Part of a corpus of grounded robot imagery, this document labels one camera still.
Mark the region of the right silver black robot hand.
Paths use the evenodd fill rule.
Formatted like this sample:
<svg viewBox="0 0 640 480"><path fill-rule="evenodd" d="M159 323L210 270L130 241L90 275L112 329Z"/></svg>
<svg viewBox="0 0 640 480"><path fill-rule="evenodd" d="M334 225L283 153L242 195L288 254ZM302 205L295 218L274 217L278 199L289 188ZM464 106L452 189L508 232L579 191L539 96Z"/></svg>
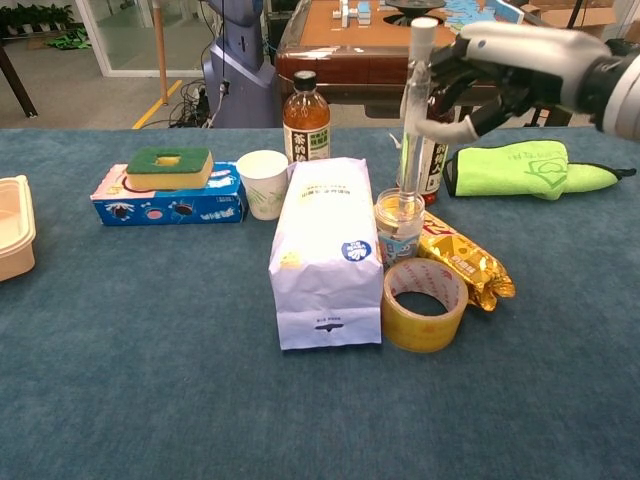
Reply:
<svg viewBox="0 0 640 480"><path fill-rule="evenodd" d="M457 123L410 122L438 143L471 143L535 106L585 114L598 129L611 92L595 83L597 68L615 58L601 40L576 30L482 21L462 28L431 56L432 78L450 106L474 82L491 83L498 96Z"/></svg>

